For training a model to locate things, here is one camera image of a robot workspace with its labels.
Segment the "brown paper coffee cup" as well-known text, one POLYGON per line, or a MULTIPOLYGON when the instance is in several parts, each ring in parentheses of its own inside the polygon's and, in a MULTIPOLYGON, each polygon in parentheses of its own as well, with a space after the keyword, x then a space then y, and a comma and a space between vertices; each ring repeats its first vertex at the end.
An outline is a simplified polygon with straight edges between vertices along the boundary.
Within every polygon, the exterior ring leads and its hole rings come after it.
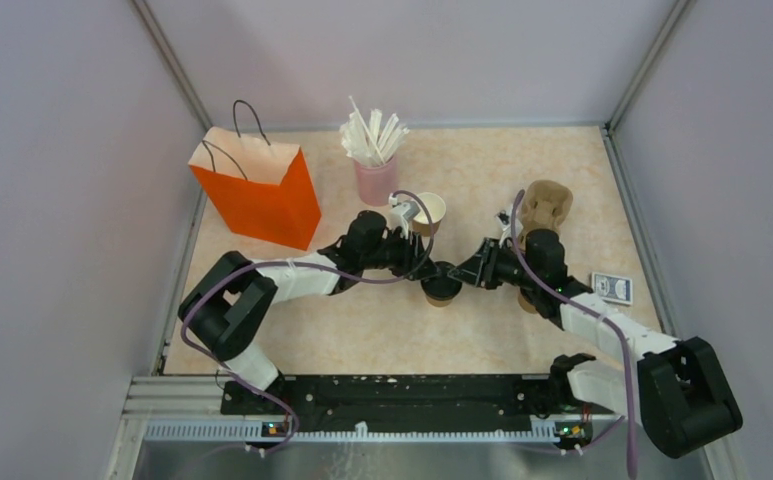
POLYGON ((522 310, 529 314, 537 314, 536 308, 528 302, 528 299, 521 293, 517 293, 517 301, 522 310))

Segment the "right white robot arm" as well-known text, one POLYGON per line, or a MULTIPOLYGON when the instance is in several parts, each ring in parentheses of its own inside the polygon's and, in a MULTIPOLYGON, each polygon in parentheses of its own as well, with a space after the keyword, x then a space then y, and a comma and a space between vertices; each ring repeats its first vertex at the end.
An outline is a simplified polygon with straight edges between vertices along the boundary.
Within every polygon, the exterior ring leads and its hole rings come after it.
POLYGON ((678 459, 740 430, 744 418, 713 346, 650 329, 607 304, 568 272, 559 235, 528 233, 524 249, 487 238, 448 275, 495 289, 515 286, 536 312, 618 360, 617 370, 589 356, 564 359, 548 385, 551 404, 574 412, 585 402, 632 414, 652 444, 678 459))

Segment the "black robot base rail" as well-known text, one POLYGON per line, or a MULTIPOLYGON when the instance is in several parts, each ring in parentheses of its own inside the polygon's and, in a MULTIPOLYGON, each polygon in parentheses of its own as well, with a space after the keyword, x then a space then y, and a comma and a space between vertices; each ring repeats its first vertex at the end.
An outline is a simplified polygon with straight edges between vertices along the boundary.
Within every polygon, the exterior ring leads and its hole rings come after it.
POLYGON ((224 385, 223 415, 297 417, 302 433, 526 432, 554 415, 603 414, 563 396, 545 374, 286 375, 266 397, 234 381, 224 385))

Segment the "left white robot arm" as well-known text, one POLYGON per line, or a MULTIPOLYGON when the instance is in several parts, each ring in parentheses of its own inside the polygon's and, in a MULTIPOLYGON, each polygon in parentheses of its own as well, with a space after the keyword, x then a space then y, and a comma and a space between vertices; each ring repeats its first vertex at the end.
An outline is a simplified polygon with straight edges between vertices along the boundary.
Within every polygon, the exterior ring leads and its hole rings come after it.
POLYGON ((259 413, 281 404, 280 372, 255 342, 270 307, 309 296, 338 295, 366 282, 364 272, 387 270, 390 282, 421 281, 438 268, 420 234, 390 228, 386 218, 362 211, 336 242, 305 256, 250 260, 228 251, 182 300, 183 338, 231 377, 246 383, 245 401, 259 413))

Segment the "orange paper bag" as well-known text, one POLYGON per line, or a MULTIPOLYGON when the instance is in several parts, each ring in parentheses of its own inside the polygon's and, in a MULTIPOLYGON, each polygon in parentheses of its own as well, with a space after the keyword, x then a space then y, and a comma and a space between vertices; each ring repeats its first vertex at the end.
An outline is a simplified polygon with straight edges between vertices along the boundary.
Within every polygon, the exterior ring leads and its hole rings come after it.
POLYGON ((237 99, 232 130, 210 128, 188 167, 227 228, 306 250, 321 209, 302 147, 268 138, 255 108, 237 99))

